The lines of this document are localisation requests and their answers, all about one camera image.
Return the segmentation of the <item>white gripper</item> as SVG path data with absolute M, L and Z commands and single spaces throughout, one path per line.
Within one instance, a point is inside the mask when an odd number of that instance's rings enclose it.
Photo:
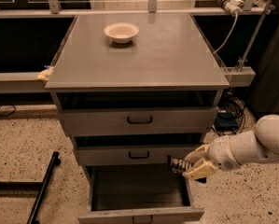
M 228 135 L 218 137 L 210 145 L 199 146 L 185 157 L 185 161 L 193 163 L 182 174 L 188 180 L 198 180 L 214 175 L 217 168 L 230 171 L 240 167 L 233 156 Z

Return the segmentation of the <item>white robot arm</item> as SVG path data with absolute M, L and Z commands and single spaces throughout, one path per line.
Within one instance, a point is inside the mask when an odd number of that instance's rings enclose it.
M 185 157 L 191 166 L 183 177 L 198 180 L 218 170 L 231 171 L 248 163 L 279 163 L 279 115 L 260 118 L 251 131 L 224 135 Z

